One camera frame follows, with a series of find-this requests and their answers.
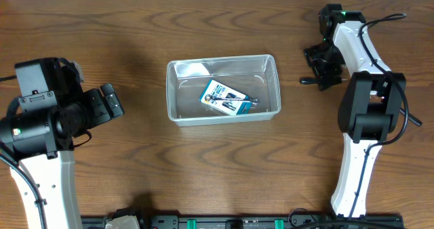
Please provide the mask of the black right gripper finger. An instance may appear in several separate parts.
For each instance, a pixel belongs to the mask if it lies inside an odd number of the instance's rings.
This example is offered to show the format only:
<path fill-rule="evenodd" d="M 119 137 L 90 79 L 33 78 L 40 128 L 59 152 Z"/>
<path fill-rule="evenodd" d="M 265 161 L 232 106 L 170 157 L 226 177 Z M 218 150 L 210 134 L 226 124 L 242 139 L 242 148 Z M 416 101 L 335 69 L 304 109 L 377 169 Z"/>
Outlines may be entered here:
<path fill-rule="evenodd" d="M 303 50 L 304 56 L 306 58 L 307 64 L 310 68 L 318 67 L 319 59 L 319 46 L 314 45 L 312 47 Z"/>
<path fill-rule="evenodd" d="M 340 75 L 324 75 L 318 78 L 318 87 L 320 91 L 324 91 L 334 85 L 342 83 L 342 78 Z"/>

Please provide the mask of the black yellow screwdriver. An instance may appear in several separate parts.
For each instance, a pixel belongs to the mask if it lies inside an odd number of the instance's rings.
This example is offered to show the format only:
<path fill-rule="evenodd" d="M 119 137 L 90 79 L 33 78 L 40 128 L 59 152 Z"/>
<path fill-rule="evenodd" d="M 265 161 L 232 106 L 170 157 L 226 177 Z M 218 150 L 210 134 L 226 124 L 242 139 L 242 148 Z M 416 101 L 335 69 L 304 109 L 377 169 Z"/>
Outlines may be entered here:
<path fill-rule="evenodd" d="M 317 84 L 318 83 L 318 79 L 313 78 L 313 77 L 301 77 L 299 79 L 300 84 L 303 85 L 311 85 L 311 84 Z"/>

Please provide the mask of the silver ring wrench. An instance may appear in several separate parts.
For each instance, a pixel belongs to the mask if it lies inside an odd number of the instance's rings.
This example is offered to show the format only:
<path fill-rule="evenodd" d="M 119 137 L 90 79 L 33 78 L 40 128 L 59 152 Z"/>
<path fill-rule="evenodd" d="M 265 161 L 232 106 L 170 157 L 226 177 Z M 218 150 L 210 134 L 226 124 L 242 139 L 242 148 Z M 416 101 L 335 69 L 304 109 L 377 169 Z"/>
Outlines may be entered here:
<path fill-rule="evenodd" d="M 256 98 L 254 98 L 254 99 L 252 99 L 252 98 L 217 98 L 217 97 L 215 97 L 215 96 L 213 96 L 213 95 L 206 95 L 205 97 L 204 97 L 204 100 L 205 101 L 215 101 L 215 102 L 217 102 L 217 101 L 220 101 L 220 102 L 247 102 L 247 103 L 252 103 L 252 104 L 258 104 L 259 103 L 259 100 L 258 99 L 256 99 Z"/>

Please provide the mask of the blue white product box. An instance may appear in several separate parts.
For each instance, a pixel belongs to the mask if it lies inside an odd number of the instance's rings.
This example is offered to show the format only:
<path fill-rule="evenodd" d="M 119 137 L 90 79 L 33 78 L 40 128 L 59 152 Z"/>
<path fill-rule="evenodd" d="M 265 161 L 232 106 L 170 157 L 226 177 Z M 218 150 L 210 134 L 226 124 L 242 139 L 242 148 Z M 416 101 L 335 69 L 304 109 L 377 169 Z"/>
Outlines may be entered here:
<path fill-rule="evenodd" d="M 213 79 L 206 85 L 199 101 L 231 116 L 248 114 L 250 109 L 259 103 L 258 99 L 251 98 Z"/>

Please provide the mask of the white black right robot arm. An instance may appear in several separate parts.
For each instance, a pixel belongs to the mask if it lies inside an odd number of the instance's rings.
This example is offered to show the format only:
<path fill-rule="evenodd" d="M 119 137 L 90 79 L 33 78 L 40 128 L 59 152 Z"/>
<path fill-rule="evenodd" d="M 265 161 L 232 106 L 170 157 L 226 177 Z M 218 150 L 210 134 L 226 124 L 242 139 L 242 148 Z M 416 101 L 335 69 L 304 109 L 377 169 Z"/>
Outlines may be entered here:
<path fill-rule="evenodd" d="M 344 154 L 331 205 L 338 217 L 361 218 L 366 214 L 366 194 L 380 149 L 403 135 L 410 121 L 421 121 L 409 112 L 406 78 L 392 71 L 378 55 L 368 22 L 361 12 L 345 11 L 340 4 L 327 4 L 318 14 L 323 41 L 304 50 L 313 77 L 303 85 L 326 90 L 341 84 L 342 70 L 350 79 L 338 109 Z"/>

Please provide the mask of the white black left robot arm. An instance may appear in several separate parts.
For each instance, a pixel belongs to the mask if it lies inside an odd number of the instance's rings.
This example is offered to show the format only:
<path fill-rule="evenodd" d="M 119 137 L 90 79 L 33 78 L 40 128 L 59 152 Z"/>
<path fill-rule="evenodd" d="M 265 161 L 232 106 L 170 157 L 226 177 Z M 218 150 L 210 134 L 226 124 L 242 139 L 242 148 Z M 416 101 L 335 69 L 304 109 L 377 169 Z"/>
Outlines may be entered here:
<path fill-rule="evenodd" d="M 1 160 L 11 169 L 28 227 L 82 228 L 73 140 L 125 111 L 110 83 L 83 91 L 76 62 L 40 58 L 14 68 L 21 94 L 1 120 Z"/>

